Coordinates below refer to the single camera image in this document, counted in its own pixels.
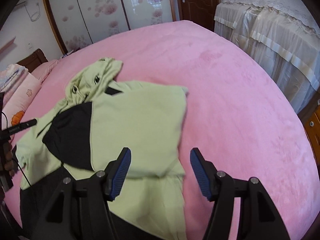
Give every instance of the light green fabric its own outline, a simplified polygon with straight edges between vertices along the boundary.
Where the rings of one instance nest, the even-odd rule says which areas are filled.
[[[120,196],[110,210],[129,223],[163,239],[186,239],[182,180],[177,146],[186,109],[187,89],[147,82],[115,82],[122,63],[104,58],[77,74],[66,98],[38,120],[17,144],[19,162],[26,163],[31,184],[58,169],[61,162],[42,143],[52,119],[74,105],[92,101],[91,165],[86,171],[64,164],[75,179],[104,170],[123,147],[132,162]],[[123,93],[104,93],[107,87]],[[23,178],[21,188],[28,187]]]

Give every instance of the sliding door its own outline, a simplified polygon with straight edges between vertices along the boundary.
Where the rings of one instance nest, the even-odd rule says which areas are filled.
[[[123,0],[131,29],[172,22],[170,0]]]
[[[129,30],[121,0],[78,0],[92,42]]]
[[[68,51],[92,44],[77,0],[49,0],[60,36]]]

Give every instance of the pink bedspread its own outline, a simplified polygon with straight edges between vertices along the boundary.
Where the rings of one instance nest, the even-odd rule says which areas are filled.
[[[231,42],[192,22],[154,25],[112,36],[62,59],[42,84],[23,120],[41,117],[69,80],[100,57],[122,60],[118,81],[186,86],[188,110],[179,147],[189,240],[202,239],[212,203],[202,197],[189,152],[234,178],[258,177],[275,202],[292,240],[300,240],[320,210],[320,182],[303,126],[265,71]],[[17,134],[17,141],[23,133]],[[19,220],[19,182],[6,203]],[[239,201],[230,233],[236,239]]]

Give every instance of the silver bolt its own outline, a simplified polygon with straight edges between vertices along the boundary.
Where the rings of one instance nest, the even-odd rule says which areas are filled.
[[[63,179],[64,184],[69,184],[71,182],[71,179],[69,177],[66,177]]]
[[[250,179],[250,181],[251,181],[253,184],[258,184],[258,183],[259,183],[259,180],[258,180],[258,178],[256,178],[256,177],[252,177],[252,178]]]
[[[105,173],[104,171],[98,171],[96,174],[97,174],[97,176],[98,176],[99,178],[101,178],[101,177],[103,177],[106,173]]]
[[[218,171],[217,175],[218,177],[223,178],[226,175],[226,173],[224,171]]]

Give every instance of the brown door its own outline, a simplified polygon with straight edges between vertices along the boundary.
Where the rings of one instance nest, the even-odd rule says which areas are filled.
[[[213,31],[218,0],[180,0],[183,20],[189,20]]]

